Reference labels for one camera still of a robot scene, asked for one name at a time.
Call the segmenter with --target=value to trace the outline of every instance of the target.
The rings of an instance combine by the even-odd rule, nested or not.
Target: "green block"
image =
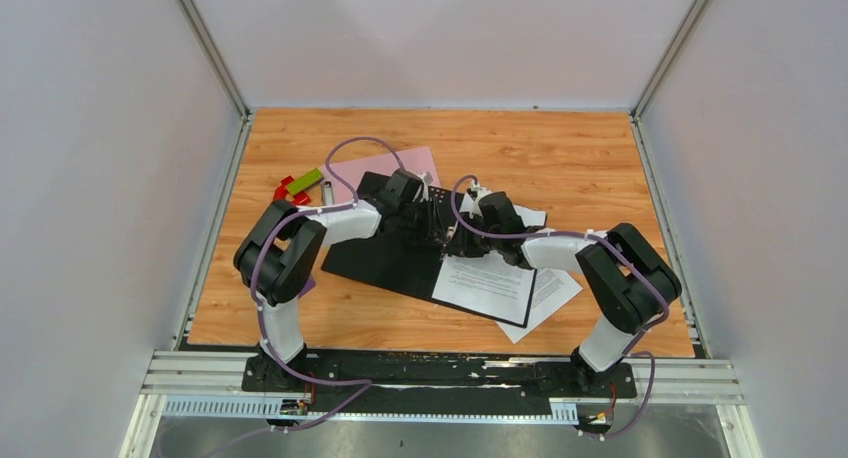
[[[309,188],[317,185],[323,179],[324,174],[321,173],[321,170],[315,168],[314,170],[307,172],[305,175],[289,183],[288,186],[286,186],[286,191],[288,191],[292,194],[292,196],[294,196],[300,193],[301,191],[308,190]]]

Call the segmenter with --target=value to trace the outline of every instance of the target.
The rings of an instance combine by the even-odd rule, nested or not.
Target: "white wall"
[[[253,106],[629,108],[692,0],[195,0]]]
[[[764,455],[845,456],[848,0],[714,0],[645,118]]]
[[[237,117],[174,0],[0,0],[0,455],[112,457]]]

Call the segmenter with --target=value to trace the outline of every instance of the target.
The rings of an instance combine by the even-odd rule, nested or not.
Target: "red wire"
[[[309,376],[311,376],[312,378],[315,378],[315,373],[312,373],[312,372],[310,371],[310,372],[309,372]],[[315,383],[312,383],[312,396],[311,396],[310,400],[311,400],[311,402],[312,402],[312,403],[310,403],[310,404],[311,404],[311,405],[314,405],[314,404],[315,404]]]
[[[616,392],[615,392],[615,383],[610,383],[610,391],[612,392],[612,399],[610,400],[610,407],[607,408],[606,410],[604,410],[603,413],[605,415],[607,413],[609,413],[610,418],[612,418],[614,416],[614,412],[615,412],[615,402],[618,401],[618,396],[616,395]]]

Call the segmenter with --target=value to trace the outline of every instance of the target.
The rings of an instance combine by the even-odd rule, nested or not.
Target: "wood grain surface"
[[[548,212],[562,230],[636,225],[665,253],[648,186],[624,113],[457,110],[262,109],[256,116],[203,288],[190,343],[246,344],[259,331],[233,255],[268,206],[279,180],[321,165],[330,149],[357,135],[398,150],[429,146],[442,186],[467,173],[514,203]],[[342,149],[339,161],[385,151],[374,143]],[[320,203],[317,188],[310,191]],[[568,354],[600,315],[584,291],[513,345],[493,321],[322,272],[300,301],[311,347]],[[693,356],[679,301],[669,320],[636,349]]]

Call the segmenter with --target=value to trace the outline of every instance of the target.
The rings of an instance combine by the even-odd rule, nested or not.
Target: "metal floor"
[[[635,412],[616,408],[619,426]],[[194,458],[267,426],[243,418],[169,418],[162,435],[167,458]],[[154,447],[151,457],[157,457]],[[570,426],[331,421],[311,430],[261,434],[216,458],[236,457],[729,457],[719,417],[709,405],[653,405],[627,435],[604,443]]]

